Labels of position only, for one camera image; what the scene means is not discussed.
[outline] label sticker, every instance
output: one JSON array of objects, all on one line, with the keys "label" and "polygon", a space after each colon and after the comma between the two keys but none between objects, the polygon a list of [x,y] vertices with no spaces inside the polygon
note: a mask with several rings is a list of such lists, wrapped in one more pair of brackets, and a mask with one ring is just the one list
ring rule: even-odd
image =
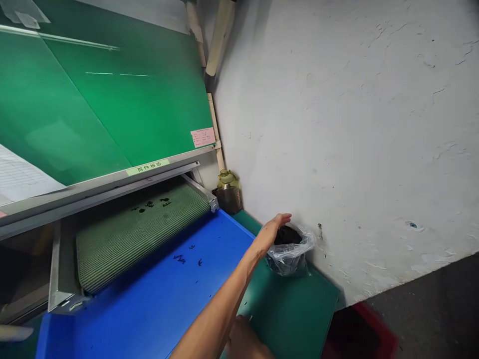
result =
[{"label": "label sticker", "polygon": [[195,148],[210,145],[216,142],[213,127],[191,131],[191,137],[193,137],[193,143],[195,144]]},{"label": "label sticker", "polygon": [[132,167],[130,169],[127,169],[126,174],[128,176],[133,176],[133,175],[137,175],[138,173],[146,172],[146,171],[149,171],[149,170],[154,170],[155,168],[165,166],[165,165],[169,165],[169,164],[170,164],[170,161],[168,161],[168,159],[153,161],[153,162],[141,165],[141,166]]}]

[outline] pink label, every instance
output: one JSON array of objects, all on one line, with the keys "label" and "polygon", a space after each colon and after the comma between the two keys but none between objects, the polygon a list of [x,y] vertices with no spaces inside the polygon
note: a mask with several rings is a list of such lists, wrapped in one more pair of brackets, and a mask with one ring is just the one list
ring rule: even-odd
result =
[{"label": "pink label", "polygon": [[191,131],[191,136],[193,137],[193,143],[195,144],[195,148],[216,142],[213,127],[210,127],[208,129]]}]

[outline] green label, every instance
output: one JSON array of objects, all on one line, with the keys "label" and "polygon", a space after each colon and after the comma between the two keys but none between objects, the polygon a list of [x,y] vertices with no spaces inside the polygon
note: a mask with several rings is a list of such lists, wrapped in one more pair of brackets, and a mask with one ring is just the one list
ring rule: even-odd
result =
[{"label": "green label", "polygon": [[138,173],[154,170],[157,167],[161,167],[161,166],[165,166],[169,164],[170,164],[170,161],[168,161],[168,159],[153,161],[138,167],[132,167],[130,169],[127,169],[126,173],[128,176],[133,176],[133,175],[137,175]]}]

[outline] forearm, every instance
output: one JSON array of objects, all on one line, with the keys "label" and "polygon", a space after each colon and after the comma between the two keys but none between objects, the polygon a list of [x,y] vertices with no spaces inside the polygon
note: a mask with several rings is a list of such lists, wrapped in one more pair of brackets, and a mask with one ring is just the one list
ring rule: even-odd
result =
[{"label": "forearm", "polygon": [[261,255],[251,248],[176,346],[171,358],[215,358]]}]

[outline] green panel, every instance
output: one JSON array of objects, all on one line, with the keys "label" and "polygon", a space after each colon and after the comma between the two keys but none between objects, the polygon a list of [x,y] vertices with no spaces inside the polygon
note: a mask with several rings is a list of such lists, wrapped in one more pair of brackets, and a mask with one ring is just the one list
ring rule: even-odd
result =
[{"label": "green panel", "polygon": [[51,33],[120,48],[47,42],[132,166],[195,149],[190,131],[213,124],[194,37],[77,1],[42,3],[57,19]]},{"label": "green panel", "polygon": [[[2,33],[16,44],[0,44],[13,65],[2,67],[0,94],[9,96],[0,100],[7,130],[0,143],[63,184],[195,149],[190,131],[212,120],[194,37],[74,0],[35,3],[51,20],[40,32],[66,40],[40,46],[38,38]],[[0,23],[21,27],[1,12]]]},{"label": "green panel", "polygon": [[[261,225],[246,212],[232,216],[254,235]],[[339,290],[309,266],[311,276],[283,278],[261,261],[238,314],[249,318],[258,338],[276,359],[318,359],[326,341]]]},{"label": "green panel", "polygon": [[0,32],[0,143],[63,184],[129,167],[39,37]]}]

